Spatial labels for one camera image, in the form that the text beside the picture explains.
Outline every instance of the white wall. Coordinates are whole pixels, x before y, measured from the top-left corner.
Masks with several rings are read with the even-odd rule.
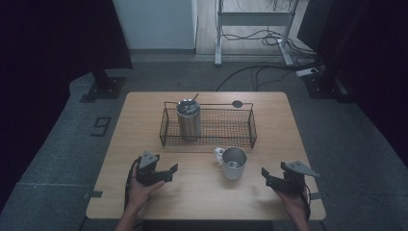
[[[195,48],[196,0],[114,0],[114,5],[129,49]]]

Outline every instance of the wire basket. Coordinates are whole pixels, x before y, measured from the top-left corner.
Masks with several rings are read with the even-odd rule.
[[[201,136],[185,141],[180,133],[175,102],[165,102],[162,146],[227,145],[254,147],[257,139],[252,103],[200,104]]]

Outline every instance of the white mug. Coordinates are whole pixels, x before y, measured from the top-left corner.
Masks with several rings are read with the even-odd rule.
[[[214,150],[217,161],[221,165],[222,175],[229,180],[241,178],[246,165],[246,153],[236,146],[226,149],[217,147]]]

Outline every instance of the metal canister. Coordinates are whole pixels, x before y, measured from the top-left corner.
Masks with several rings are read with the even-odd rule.
[[[180,135],[184,141],[197,141],[201,137],[200,105],[193,99],[183,99],[177,104]]]

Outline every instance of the human arm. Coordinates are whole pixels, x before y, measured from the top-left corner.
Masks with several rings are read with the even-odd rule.
[[[136,180],[136,174],[138,164],[135,164],[132,172],[132,179],[129,190],[129,201],[126,205],[126,209],[117,225],[115,231],[127,231],[133,230],[133,225],[136,221],[138,213],[143,204],[148,200],[150,194],[162,187],[166,182],[160,181],[152,186],[145,187],[143,184]]]
[[[310,231],[306,219],[305,204],[299,194],[288,194],[274,190],[285,205],[286,213],[291,219],[296,231]]]

